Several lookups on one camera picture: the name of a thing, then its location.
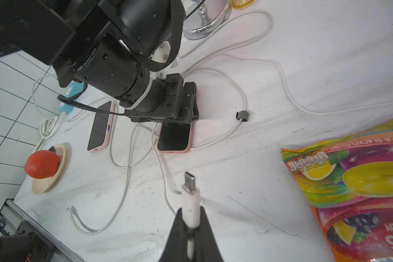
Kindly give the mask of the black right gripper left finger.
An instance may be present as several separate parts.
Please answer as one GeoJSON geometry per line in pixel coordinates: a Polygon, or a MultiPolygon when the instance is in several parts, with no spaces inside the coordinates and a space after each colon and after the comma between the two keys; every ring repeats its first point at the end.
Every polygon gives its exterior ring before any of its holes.
{"type": "Polygon", "coordinates": [[[188,262],[188,228],[182,219],[182,208],[178,209],[164,251],[159,262],[188,262]]]}

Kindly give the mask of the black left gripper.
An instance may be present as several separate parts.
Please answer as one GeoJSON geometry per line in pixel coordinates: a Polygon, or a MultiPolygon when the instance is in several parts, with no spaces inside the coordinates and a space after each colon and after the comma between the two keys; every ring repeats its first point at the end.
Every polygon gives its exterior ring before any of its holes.
{"type": "Polygon", "coordinates": [[[157,79],[145,99],[124,116],[132,122],[190,124],[199,119],[198,88],[186,83],[180,74],[170,74],[165,80],[157,79]]]}

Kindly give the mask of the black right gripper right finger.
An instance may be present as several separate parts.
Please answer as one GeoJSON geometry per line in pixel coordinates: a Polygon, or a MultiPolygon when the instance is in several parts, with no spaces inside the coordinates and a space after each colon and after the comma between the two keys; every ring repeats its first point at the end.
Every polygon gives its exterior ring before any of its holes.
{"type": "Polygon", "coordinates": [[[200,226],[194,230],[194,261],[224,262],[205,209],[200,207],[200,226]]]}

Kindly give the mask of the phone pink case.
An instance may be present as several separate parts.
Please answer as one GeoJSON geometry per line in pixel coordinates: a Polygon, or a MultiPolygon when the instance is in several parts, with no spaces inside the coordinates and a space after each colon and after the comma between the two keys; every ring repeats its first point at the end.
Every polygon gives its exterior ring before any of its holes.
{"type": "Polygon", "coordinates": [[[98,107],[91,129],[87,151],[90,153],[102,150],[109,145],[112,123],[115,112],[115,102],[110,100],[98,107]]]}
{"type": "Polygon", "coordinates": [[[163,123],[159,132],[157,150],[161,153],[187,153],[193,139],[194,122],[191,124],[163,123]]]}

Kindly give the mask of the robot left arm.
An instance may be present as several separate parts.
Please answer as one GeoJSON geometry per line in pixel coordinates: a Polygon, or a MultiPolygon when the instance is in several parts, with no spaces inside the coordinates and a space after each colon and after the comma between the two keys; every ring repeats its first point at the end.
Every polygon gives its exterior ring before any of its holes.
{"type": "Polygon", "coordinates": [[[165,71],[178,57],[181,1],[0,1],[0,57],[24,51],[119,102],[133,122],[191,124],[195,83],[165,71]]]}

